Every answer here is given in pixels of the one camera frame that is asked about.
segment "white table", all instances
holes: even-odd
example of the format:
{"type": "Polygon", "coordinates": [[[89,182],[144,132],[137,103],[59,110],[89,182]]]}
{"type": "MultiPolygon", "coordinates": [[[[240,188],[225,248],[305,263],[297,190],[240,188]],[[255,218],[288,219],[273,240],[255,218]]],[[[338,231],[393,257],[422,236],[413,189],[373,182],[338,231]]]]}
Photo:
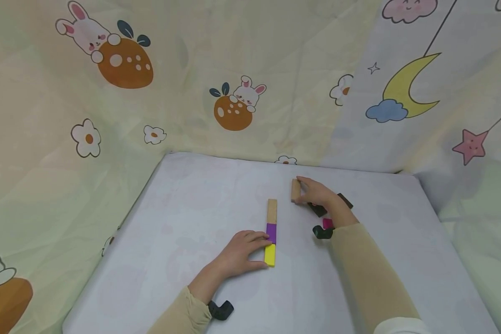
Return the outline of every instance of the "white table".
{"type": "Polygon", "coordinates": [[[234,233],[264,231],[269,198],[278,199],[276,267],[226,282],[214,300],[235,311],[208,334],[365,333],[341,264],[311,231],[321,219],[290,202],[296,175],[352,202],[433,334],[498,333],[415,177],[185,153],[158,166],[64,333],[145,333],[234,233]]]}

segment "hand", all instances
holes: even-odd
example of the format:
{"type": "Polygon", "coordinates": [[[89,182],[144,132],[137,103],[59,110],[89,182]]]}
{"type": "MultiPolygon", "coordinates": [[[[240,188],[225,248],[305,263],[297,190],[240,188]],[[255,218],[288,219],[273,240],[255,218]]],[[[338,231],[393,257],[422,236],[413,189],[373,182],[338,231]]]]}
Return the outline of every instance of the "hand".
{"type": "Polygon", "coordinates": [[[297,176],[297,180],[299,180],[305,187],[304,195],[295,200],[295,203],[297,204],[312,203],[314,205],[327,207],[328,204],[338,198],[338,195],[336,195],[332,190],[315,180],[302,176],[297,176]]]}
{"type": "Polygon", "coordinates": [[[241,231],[233,236],[225,249],[212,261],[224,278],[238,276],[249,271],[267,269],[264,261],[249,261],[251,253],[269,246],[272,242],[265,232],[241,231]]]}

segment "blue cloud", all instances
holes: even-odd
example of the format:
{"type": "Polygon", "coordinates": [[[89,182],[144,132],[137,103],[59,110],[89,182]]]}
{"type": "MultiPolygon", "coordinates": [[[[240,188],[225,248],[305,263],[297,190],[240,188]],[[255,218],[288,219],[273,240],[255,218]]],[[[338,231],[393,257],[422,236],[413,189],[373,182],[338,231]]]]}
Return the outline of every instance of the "blue cloud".
{"type": "Polygon", "coordinates": [[[403,108],[403,104],[392,99],[383,100],[378,105],[367,109],[366,112],[367,118],[377,120],[378,123],[400,121],[405,119],[406,115],[408,115],[408,110],[403,108]]]}

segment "beige sleeve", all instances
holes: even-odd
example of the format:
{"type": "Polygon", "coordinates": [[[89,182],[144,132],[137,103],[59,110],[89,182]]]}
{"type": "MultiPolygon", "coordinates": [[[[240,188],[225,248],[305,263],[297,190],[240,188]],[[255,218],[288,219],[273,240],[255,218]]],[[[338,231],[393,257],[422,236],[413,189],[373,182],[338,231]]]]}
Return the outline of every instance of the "beige sleeve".
{"type": "Polygon", "coordinates": [[[362,224],[335,229],[331,240],[369,333],[384,320],[419,319],[405,286],[362,224]]]}
{"type": "Polygon", "coordinates": [[[208,306],[195,298],[186,286],[147,334],[201,334],[211,319],[208,306]]]}

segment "pink cloud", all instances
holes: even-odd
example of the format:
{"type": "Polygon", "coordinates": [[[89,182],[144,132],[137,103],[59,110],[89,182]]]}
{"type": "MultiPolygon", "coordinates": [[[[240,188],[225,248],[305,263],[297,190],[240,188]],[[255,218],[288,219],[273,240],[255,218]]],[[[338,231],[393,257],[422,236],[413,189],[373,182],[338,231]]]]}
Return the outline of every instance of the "pink cloud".
{"type": "Polygon", "coordinates": [[[429,16],[437,6],[437,0],[390,0],[384,6],[383,18],[392,19],[394,23],[404,21],[409,24],[420,17],[429,16]]]}

